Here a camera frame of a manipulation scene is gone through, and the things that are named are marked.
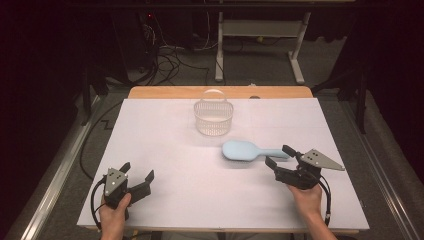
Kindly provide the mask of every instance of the human hand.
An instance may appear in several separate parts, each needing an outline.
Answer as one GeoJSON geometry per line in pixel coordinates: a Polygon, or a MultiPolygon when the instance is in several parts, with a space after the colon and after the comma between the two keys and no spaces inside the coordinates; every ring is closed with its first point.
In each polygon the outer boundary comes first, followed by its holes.
{"type": "Polygon", "coordinates": [[[102,197],[103,206],[100,207],[100,223],[102,224],[102,240],[122,240],[125,226],[125,209],[131,201],[131,194],[127,193],[121,199],[116,209],[107,206],[102,197]]]}
{"type": "Polygon", "coordinates": [[[292,192],[297,210],[303,218],[311,217],[311,215],[319,215],[321,217],[322,189],[319,184],[307,190],[301,190],[288,184],[286,185],[292,192]]]}

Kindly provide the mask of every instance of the human arm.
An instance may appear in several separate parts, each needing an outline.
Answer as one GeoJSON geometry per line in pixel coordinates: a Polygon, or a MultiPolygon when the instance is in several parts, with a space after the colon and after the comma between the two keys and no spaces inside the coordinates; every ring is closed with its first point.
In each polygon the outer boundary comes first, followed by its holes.
{"type": "Polygon", "coordinates": [[[102,237],[101,240],[122,240],[124,236],[125,226],[125,209],[131,201],[131,194],[127,193],[121,199],[116,209],[110,208],[104,204],[100,207],[100,222],[102,224],[102,237]]]}
{"type": "Polygon", "coordinates": [[[337,240],[321,216],[322,189],[319,184],[307,190],[300,190],[291,185],[287,185],[287,188],[292,192],[297,210],[305,221],[312,238],[314,240],[337,240]]]}

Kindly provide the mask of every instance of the clear plastic basket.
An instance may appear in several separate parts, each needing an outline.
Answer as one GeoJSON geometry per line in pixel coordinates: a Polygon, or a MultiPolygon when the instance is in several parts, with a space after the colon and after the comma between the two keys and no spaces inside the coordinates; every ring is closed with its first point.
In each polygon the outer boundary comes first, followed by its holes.
{"type": "Polygon", "coordinates": [[[208,136],[226,134],[231,128],[233,110],[233,105],[227,101],[227,97],[222,91],[206,90],[201,99],[194,104],[197,130],[208,136]],[[223,99],[205,100],[205,95],[208,93],[220,93],[223,99]]]}

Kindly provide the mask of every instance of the white paper sheet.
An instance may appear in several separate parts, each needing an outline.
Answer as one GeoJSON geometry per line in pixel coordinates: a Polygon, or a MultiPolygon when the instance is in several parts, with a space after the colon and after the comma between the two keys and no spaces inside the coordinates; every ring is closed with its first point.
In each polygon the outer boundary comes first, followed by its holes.
{"type": "MultiPolygon", "coordinates": [[[[128,171],[132,187],[153,169],[152,194],[129,208],[126,225],[136,228],[190,230],[304,229],[291,193],[274,180],[273,171],[258,157],[251,163],[226,160],[221,145],[248,140],[260,148],[283,144],[300,152],[316,148],[344,165],[316,99],[230,99],[234,106],[231,130],[208,137],[195,128],[190,99],[127,99],[95,176],[97,183],[109,167],[128,171]]],[[[295,159],[275,158],[280,167],[294,169],[295,159]]],[[[332,229],[368,229],[368,223],[346,171],[323,170],[332,197],[332,229]]],[[[101,190],[95,206],[100,204],[101,190]]],[[[94,226],[90,198],[78,225],[94,226]]],[[[325,211],[323,194],[322,211],[325,211]]]]}

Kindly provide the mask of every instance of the light blue brush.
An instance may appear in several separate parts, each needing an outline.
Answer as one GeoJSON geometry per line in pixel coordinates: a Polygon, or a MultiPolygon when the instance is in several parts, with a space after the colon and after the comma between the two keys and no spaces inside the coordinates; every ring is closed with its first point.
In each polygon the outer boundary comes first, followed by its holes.
{"type": "Polygon", "coordinates": [[[229,160],[249,162],[260,155],[279,158],[290,157],[281,149],[261,149],[251,142],[235,140],[225,142],[222,145],[222,153],[229,160]]]}

